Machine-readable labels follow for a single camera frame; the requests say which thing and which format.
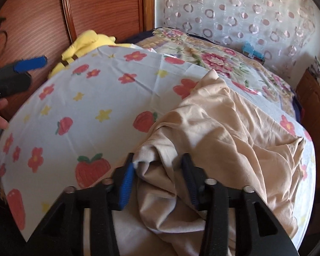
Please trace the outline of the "yellow plush toy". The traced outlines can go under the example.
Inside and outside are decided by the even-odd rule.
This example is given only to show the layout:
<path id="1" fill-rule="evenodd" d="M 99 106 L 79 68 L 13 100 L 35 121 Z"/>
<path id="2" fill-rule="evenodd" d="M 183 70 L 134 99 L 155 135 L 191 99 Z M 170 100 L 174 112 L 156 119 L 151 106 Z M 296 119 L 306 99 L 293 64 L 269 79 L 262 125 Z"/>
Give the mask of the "yellow plush toy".
<path id="1" fill-rule="evenodd" d="M 98 47 L 104 45 L 115 45 L 116 38 L 114 36 L 107 36 L 104 34 L 96 33 L 94 30 L 84 31 L 73 44 L 67 48 L 61 55 L 61 61 L 49 73 L 50 79 L 61 70 L 65 69 L 76 59 L 88 54 Z"/>

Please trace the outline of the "wooden sideboard cabinet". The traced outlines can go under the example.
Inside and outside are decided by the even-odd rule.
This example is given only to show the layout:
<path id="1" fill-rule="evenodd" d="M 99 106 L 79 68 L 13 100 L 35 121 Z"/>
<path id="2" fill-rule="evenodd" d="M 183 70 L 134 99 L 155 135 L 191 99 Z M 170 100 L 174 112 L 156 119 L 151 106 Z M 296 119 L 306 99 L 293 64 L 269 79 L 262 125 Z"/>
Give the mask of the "wooden sideboard cabinet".
<path id="1" fill-rule="evenodd" d="M 320 85 L 306 70 L 296 87 L 298 100 L 304 114 L 302 125 L 312 138 L 316 152 L 316 187 L 320 189 Z"/>

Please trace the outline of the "blue tissue box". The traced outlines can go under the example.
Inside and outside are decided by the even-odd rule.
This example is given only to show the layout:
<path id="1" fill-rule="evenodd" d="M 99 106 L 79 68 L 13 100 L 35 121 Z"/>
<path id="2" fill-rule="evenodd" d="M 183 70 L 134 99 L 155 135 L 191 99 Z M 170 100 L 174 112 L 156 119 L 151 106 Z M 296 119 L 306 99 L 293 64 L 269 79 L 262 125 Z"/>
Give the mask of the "blue tissue box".
<path id="1" fill-rule="evenodd" d="M 265 56 L 262 53 L 260 53 L 259 51 L 256 51 L 254 49 L 254 47 L 249 42 L 245 42 L 243 44 L 243 46 L 241 47 L 241 52 L 246 57 L 249 57 L 253 60 L 257 60 L 261 63 L 263 63 L 265 61 Z"/>

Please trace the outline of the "white flower print sheet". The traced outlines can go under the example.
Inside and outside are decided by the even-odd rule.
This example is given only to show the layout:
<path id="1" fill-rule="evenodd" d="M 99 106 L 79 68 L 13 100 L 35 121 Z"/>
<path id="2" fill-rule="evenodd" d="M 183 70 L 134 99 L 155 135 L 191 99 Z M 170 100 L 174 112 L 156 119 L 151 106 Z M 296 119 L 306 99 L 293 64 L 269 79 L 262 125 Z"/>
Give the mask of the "white flower print sheet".
<path id="1" fill-rule="evenodd" d="M 48 79 L 17 111 L 0 138 L 0 180 L 18 236 L 31 237 L 68 186 L 89 188 L 110 177 L 146 140 L 153 125 L 186 99 L 209 72 L 302 137 L 293 215 L 299 247 L 306 233 L 316 183 L 313 142 L 281 108 L 214 69 L 167 54 L 101 46 Z"/>

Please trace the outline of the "sheer circle pattern curtain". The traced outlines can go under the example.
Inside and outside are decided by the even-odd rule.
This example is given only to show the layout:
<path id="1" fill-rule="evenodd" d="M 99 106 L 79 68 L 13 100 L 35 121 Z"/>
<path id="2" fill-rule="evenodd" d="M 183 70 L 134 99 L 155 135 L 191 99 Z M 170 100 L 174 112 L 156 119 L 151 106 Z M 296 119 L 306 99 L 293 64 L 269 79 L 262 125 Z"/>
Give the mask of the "sheer circle pattern curtain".
<path id="1" fill-rule="evenodd" d="M 157 0 L 159 25 L 291 64 L 316 30 L 312 0 Z"/>

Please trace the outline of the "floral rose blanket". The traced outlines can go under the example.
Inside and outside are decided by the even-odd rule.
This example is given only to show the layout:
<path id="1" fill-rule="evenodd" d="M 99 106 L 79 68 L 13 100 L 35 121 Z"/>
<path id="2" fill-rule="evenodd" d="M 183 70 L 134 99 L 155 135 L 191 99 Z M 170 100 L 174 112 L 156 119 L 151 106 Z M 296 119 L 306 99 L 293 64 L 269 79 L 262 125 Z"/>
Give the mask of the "floral rose blanket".
<path id="1" fill-rule="evenodd" d="M 154 49 L 157 53 L 214 69 L 219 75 L 261 93 L 296 120 L 301 119 L 301 106 L 290 85 L 262 64 L 237 51 L 173 28 L 142 32 L 130 41 L 145 49 Z"/>

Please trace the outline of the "beige printed t-shirt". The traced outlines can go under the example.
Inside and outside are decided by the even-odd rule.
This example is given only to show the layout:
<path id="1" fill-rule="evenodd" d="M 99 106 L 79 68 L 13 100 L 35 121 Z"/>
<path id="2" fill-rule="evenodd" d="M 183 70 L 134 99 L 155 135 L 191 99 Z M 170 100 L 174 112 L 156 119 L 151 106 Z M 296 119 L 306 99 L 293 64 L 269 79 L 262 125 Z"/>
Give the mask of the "beige printed t-shirt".
<path id="1" fill-rule="evenodd" d="M 117 214 L 122 255 L 197 255 L 204 217 L 195 213 L 180 169 L 183 154 L 223 185 L 251 186 L 290 237 L 301 181 L 302 137 L 207 73 L 179 106 L 160 118 L 136 149 L 136 191 Z"/>

